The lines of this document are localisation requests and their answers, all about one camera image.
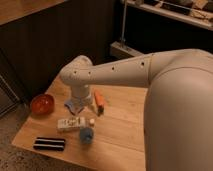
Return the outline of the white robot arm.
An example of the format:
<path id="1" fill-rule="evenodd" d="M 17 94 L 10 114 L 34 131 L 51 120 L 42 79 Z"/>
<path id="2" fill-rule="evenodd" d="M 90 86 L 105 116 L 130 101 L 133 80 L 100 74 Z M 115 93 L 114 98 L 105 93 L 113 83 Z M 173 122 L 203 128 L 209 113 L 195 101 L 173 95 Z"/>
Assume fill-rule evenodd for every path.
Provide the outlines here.
<path id="1" fill-rule="evenodd" d="M 76 106 L 92 85 L 143 87 L 147 171 L 213 171 L 213 54 L 182 49 L 94 65 L 80 55 L 60 71 Z"/>

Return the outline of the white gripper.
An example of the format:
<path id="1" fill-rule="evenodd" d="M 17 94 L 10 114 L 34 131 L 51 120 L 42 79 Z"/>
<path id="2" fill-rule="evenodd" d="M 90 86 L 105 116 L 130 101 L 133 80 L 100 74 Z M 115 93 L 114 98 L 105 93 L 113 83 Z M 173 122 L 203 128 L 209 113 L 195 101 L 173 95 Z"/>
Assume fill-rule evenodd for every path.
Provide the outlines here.
<path id="1" fill-rule="evenodd" d="M 93 102 L 89 85 L 73 86 L 71 88 L 72 112 L 79 113 L 85 106 Z"/>

